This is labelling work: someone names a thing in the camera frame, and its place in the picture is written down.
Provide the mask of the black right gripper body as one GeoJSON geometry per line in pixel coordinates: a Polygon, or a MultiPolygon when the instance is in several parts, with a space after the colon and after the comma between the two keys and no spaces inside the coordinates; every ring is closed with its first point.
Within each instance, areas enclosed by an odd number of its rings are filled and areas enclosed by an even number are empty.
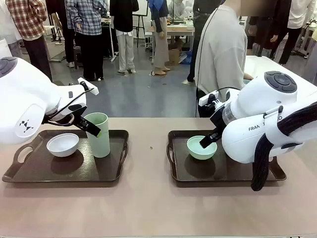
{"type": "Polygon", "coordinates": [[[224,120],[222,118],[223,109],[224,106],[218,108],[210,117],[210,120],[214,124],[215,130],[219,135],[222,135],[224,131],[224,120]]]}

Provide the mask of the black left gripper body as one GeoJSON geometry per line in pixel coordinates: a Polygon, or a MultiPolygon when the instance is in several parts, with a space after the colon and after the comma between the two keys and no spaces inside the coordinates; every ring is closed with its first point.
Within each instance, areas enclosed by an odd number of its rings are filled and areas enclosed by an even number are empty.
{"type": "Polygon", "coordinates": [[[86,124],[82,114],[87,109],[87,106],[74,104],[66,107],[61,112],[54,115],[47,116],[47,123],[51,125],[68,127],[74,125],[78,128],[83,128],[86,124]]]}

